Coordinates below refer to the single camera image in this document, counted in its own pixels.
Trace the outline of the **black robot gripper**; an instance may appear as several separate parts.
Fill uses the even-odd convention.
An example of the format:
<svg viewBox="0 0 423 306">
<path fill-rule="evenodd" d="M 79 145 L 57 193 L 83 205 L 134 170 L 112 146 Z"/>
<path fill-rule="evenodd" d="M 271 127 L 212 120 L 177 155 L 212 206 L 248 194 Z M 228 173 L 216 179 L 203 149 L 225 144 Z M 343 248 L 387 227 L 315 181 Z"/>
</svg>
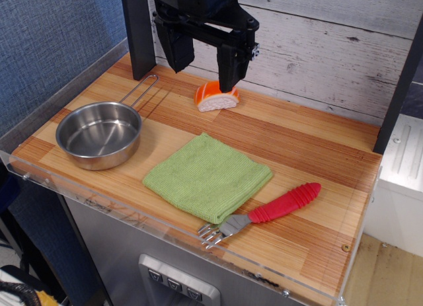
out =
<svg viewBox="0 0 423 306">
<path fill-rule="evenodd" d="M 194 41 L 217 48 L 219 87 L 231 91 L 259 54 L 259 22 L 238 0 L 154 0 L 155 24 L 169 66 L 176 72 L 195 58 Z"/>
</svg>

